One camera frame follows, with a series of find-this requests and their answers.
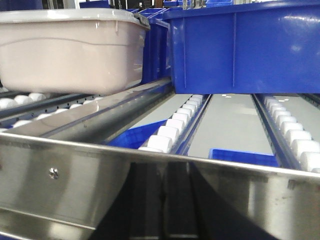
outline container rim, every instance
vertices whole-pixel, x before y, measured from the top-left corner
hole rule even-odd
[[[0,12],[0,24],[66,22],[66,21],[122,21],[140,24],[129,11],[111,8],[23,10]]]
[[[207,15],[218,14],[232,14],[241,12],[261,11],[280,8],[294,8],[294,7],[307,7],[307,6],[320,6],[319,0],[280,0],[280,1],[268,1],[257,2],[247,4],[236,4],[219,7],[199,8],[183,11],[168,11],[163,13],[164,20],[187,18],[187,17],[199,17]]]

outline gray surface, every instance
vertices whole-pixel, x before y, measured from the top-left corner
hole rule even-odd
[[[250,95],[213,96],[188,155],[207,158],[211,148],[272,153]]]
[[[225,201],[270,234],[320,239],[316,173],[8,133],[0,133],[0,161],[0,233],[19,239],[86,239],[132,162],[194,162]],[[56,180],[52,167],[60,170]]]
[[[320,109],[299,96],[276,96],[276,99],[311,133],[315,141],[320,142]]]
[[[189,98],[191,97],[190,94],[175,94],[162,105],[158,106],[154,111],[140,120],[137,124],[133,127],[139,127],[146,124],[151,124],[154,122],[162,121],[171,117],[171,115],[176,112],[178,108],[182,104],[184,104]]]

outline plastic container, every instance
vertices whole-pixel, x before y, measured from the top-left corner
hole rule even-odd
[[[0,14],[0,77],[10,89],[112,94],[140,83],[145,32],[128,11],[108,8]]]
[[[163,1],[164,7],[176,7],[178,6],[178,0],[172,0],[172,1]]]
[[[109,143],[103,142],[102,144],[121,148],[138,149],[161,125],[164,124],[164,122],[165,120],[130,128]]]
[[[207,8],[214,8],[214,7],[228,6],[232,4],[233,4],[232,1],[227,1],[227,0],[207,0],[205,3],[205,6]]]
[[[143,50],[143,84],[164,77],[163,69],[165,66],[160,66],[163,58],[161,50],[166,45],[168,28],[156,24],[156,19],[160,17],[158,14],[164,10],[164,8],[147,8],[139,12],[149,19],[151,27],[150,31],[146,33]]]
[[[183,1],[183,0],[178,0],[178,5],[179,5],[179,6],[183,6],[183,5],[184,5],[184,1]],[[187,1],[187,2],[186,2],[186,5],[187,5],[187,6],[190,6],[190,1]]]
[[[125,9],[130,13],[136,14],[137,12],[139,12],[139,8],[130,8],[130,9]]]
[[[40,10],[42,0],[0,0],[0,11]]]
[[[166,12],[179,94],[320,93],[320,1]]]
[[[276,157],[273,154],[252,151],[234,151],[221,148],[211,148],[209,151],[209,159],[279,167]]]
[[[109,1],[100,0],[100,1],[84,1],[79,3],[80,8],[89,9],[89,8],[110,8]]]

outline blue plastic bin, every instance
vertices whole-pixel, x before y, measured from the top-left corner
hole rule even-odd
[[[252,151],[234,151],[229,149],[211,148],[209,151],[209,159],[279,167],[276,157],[273,154]]]
[[[0,0],[0,11],[40,10],[42,0]]]
[[[164,67],[160,66],[161,49],[163,44],[166,44],[167,27],[156,24],[156,16],[163,12],[165,8],[147,8],[139,13],[149,19],[150,31],[145,35],[143,49],[143,67],[142,67],[142,84],[146,84],[157,80],[163,76]]]
[[[222,6],[228,6],[232,5],[233,1],[228,0],[207,0],[205,3],[205,6],[207,8],[214,8],[214,7],[222,7]]]
[[[164,7],[176,7],[176,6],[178,6],[178,0],[163,1],[163,6]]]
[[[121,148],[138,149],[158,128],[160,128],[161,125],[164,124],[165,121],[166,120],[162,120],[130,128],[109,143],[103,142],[102,144]]]
[[[127,10],[128,12],[133,13],[133,14],[139,12],[138,8],[130,8],[130,9],[125,9],[125,10]]]
[[[100,1],[84,1],[80,2],[81,9],[90,9],[90,8],[110,8],[109,1],[100,0]]]
[[[179,94],[320,93],[320,1],[166,12]]]
[[[183,0],[178,0],[178,5],[179,5],[179,6],[183,6],[183,5],[184,5],[184,1],[183,1]],[[190,1],[187,1],[187,2],[186,2],[186,5],[187,5],[187,6],[190,6]]]

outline white roller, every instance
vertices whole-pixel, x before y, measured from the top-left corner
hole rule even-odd
[[[50,113],[42,113],[42,114],[40,114],[39,116],[37,116],[36,118],[35,118],[35,120],[40,120],[40,119],[45,119],[45,118],[47,118],[47,117],[50,117],[52,114],[50,114]]]
[[[18,103],[11,98],[0,98],[0,109],[8,109],[17,106]]]
[[[28,124],[28,123],[31,123],[31,122],[32,122],[31,120],[19,120],[15,124],[13,124],[12,127],[13,128],[17,128],[17,127],[20,127],[22,125],[25,125],[25,124]]]
[[[278,103],[279,101],[274,97],[266,97],[264,98],[264,105],[267,107],[269,103]]]
[[[192,98],[197,98],[200,99],[200,101],[202,102],[202,100],[204,99],[204,96],[200,95],[200,94],[193,94]]]
[[[287,131],[289,130],[303,130],[304,127],[301,123],[298,122],[291,122],[291,121],[284,121],[280,126],[280,131],[285,136]]]
[[[195,105],[195,109],[199,107],[199,103],[197,101],[186,101],[185,104]]]
[[[178,120],[178,119],[168,119],[168,120],[165,122],[165,125],[168,126],[168,127],[173,127],[173,128],[179,129],[179,134],[181,134],[182,131],[183,131],[184,128],[185,128],[185,123],[184,123],[184,121],[181,121],[181,120]]]
[[[285,140],[288,142],[288,144],[291,146],[294,140],[311,140],[311,134],[308,131],[303,130],[289,130],[285,134]]]
[[[280,115],[276,119],[275,124],[278,126],[278,128],[280,128],[283,122],[296,123],[297,119],[294,116]]]
[[[156,148],[147,147],[147,146],[141,146],[141,147],[139,147],[139,150],[148,151],[148,152],[155,152],[155,153],[163,153],[164,152],[161,149],[156,149]]]
[[[92,103],[93,102],[93,100],[85,100],[84,102],[83,102],[83,105],[86,105],[86,104],[89,104],[89,103]]]
[[[192,111],[191,111],[191,109],[188,109],[188,108],[180,107],[176,110],[176,112],[179,114],[188,114],[189,118],[192,117]]]
[[[183,104],[183,109],[190,109],[192,111],[192,115],[195,114],[197,107],[193,104]]]
[[[69,107],[69,109],[75,109],[75,108],[80,107],[80,106],[82,106],[82,104],[72,104],[72,105]]]
[[[14,100],[19,104],[19,105],[24,105],[24,104],[30,104],[34,100],[26,95],[17,95],[15,96]]]
[[[195,102],[197,102],[198,103],[198,107],[200,106],[200,104],[201,104],[201,102],[202,102],[202,100],[200,99],[200,98],[198,98],[198,97],[190,97],[189,98],[189,101],[195,101]]]
[[[275,113],[275,111],[276,110],[282,110],[282,111],[286,111],[287,109],[284,107],[284,106],[278,106],[278,105],[276,105],[276,106],[272,106],[272,107],[270,107],[270,114],[271,114],[271,116],[273,116],[274,115],[274,113]]]
[[[270,111],[273,106],[282,107],[282,104],[281,104],[280,102],[274,102],[274,101],[272,101],[272,102],[269,102],[269,103],[268,103],[268,105],[267,105],[266,108]]]
[[[305,151],[300,157],[301,169],[312,172],[313,169],[320,168],[320,152]]]
[[[178,119],[178,120],[181,120],[184,122],[184,125],[187,125],[188,121],[189,121],[189,116],[188,114],[185,114],[185,113],[177,113],[175,112],[173,115],[172,115],[172,119]]]
[[[36,93],[36,92],[30,93],[29,97],[32,98],[32,100],[35,102],[46,99],[46,96],[43,93]]]
[[[314,140],[296,139],[292,142],[291,149],[296,159],[300,162],[303,152],[320,153],[320,144]]]
[[[157,135],[171,138],[172,144],[174,144],[179,137],[179,129],[172,126],[161,126],[158,129]]]
[[[68,109],[67,108],[60,108],[57,111],[53,112],[52,114],[59,114],[59,113],[65,112],[65,111],[68,111]]]
[[[283,110],[275,110],[273,113],[273,120],[277,122],[277,119],[279,116],[284,115],[284,116],[291,116],[291,112],[289,111],[283,111]]]
[[[165,154],[171,151],[173,142],[170,137],[167,136],[159,136],[159,135],[152,135],[147,143],[147,147],[153,149],[160,149]]]

